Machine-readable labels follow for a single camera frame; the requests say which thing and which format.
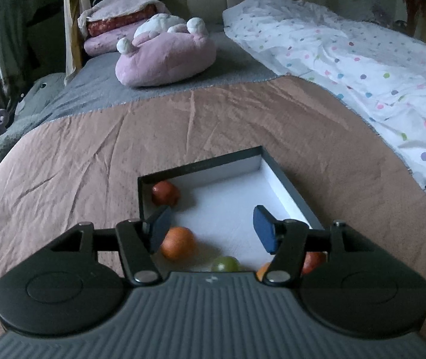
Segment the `dark red plum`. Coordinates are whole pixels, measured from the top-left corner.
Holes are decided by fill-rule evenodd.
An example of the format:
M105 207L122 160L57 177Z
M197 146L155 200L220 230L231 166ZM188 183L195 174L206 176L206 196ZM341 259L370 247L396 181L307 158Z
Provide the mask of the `dark red plum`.
M151 188L151 199L156 206L174 208L181 198L181 191L169 181L157 182Z
M324 252L307 252L302 266L302 275L310 274L326 262L327 255Z

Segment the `small orange mandarin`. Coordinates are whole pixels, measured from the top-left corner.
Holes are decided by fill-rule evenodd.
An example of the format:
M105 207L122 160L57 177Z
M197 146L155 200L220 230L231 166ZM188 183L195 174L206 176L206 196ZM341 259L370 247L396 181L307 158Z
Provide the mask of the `small orange mandarin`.
M168 230L160 252L172 262L180 262L190 258L196 250L197 242L194 233L186 227L172 227Z

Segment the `white polka dot duvet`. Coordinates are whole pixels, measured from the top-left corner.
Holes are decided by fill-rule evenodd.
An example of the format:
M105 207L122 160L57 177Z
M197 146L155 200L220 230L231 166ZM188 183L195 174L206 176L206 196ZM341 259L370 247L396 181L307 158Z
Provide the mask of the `white polka dot duvet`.
M224 11L223 24L274 73L330 91L426 188L426 44L306 1L245 0Z

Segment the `grey plush toy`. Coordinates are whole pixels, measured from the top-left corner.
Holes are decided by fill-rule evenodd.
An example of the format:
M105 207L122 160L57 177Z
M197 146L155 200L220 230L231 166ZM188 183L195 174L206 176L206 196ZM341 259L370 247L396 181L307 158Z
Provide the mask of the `grey plush toy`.
M64 89L64 73L48 74L37 80L10 115L7 130L0 135L0 162L26 133L43 123Z

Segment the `dark grey open box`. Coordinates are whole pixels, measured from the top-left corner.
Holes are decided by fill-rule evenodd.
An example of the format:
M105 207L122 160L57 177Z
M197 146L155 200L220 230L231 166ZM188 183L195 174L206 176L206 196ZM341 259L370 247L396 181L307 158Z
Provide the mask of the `dark grey open box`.
M209 271L217 257L235 257L241 268L257 271L272 257L254 231L254 208L263 205L277 220L295 219L313 229L323 226L281 167L264 147L233 152L138 178L141 218L155 211L152 187L161 181L181 194L171 225L186 227L196 238L194 254L170 262L153 257L166 276L171 271Z

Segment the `grey bed sheet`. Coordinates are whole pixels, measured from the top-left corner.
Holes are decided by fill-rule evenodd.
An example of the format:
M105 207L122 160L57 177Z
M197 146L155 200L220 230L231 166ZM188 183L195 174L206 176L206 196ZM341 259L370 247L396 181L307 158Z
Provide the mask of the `grey bed sheet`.
M208 40L216 49L215 61L201 72L193 73L200 57L178 63L157 57L144 66L130 63L119 53L103 54L89 60L80 73L45 108L43 121L106 109L114 105L166 96L196 88L222 84L271 80L277 74L257 61L235 41L221 24L209 24Z

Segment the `yellow-orange orange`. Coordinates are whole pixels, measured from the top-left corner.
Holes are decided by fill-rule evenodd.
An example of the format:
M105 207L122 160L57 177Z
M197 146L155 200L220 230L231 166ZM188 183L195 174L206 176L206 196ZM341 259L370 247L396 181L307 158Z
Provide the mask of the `yellow-orange orange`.
M264 263L260 269L256 271L256 277L258 281L262 281L263 277L265 276L266 272L268 271L268 268L270 267L271 263Z

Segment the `pink brown bed cover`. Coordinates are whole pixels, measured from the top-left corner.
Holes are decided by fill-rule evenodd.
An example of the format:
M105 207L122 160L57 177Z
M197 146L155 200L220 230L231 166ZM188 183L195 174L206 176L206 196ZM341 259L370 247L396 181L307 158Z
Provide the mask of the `pink brown bed cover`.
M323 224L346 221L426 279L426 193L359 116L292 76L116 105L29 132L0 163L0 276L80 221L106 228L136 217L139 176L256 146Z

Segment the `stack of pink pillows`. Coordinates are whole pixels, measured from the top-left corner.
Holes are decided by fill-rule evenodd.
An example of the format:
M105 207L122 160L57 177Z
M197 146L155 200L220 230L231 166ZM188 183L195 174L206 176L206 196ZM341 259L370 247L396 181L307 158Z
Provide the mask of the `stack of pink pillows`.
M84 50L96 57L116 51L122 36L133 39L136 29L158 13L170 14L159 0L102 0L84 10L77 20L84 39Z

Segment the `pink bunny plush cushion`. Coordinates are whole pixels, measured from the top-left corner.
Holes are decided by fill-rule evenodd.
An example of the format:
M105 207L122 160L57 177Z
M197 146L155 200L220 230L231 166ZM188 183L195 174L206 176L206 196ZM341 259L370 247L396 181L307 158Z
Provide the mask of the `pink bunny plush cushion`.
M130 88L186 80L211 67L217 55L203 19L184 20L167 13L147 19L133 40L121 38L116 49L116 78Z

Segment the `green lime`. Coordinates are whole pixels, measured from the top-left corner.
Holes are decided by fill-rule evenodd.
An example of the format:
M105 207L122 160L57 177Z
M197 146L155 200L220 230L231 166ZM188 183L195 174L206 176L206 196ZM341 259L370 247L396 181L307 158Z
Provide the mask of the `green lime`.
M235 257L228 255L217 257L212 263L214 272L236 272L240 269L240 262Z

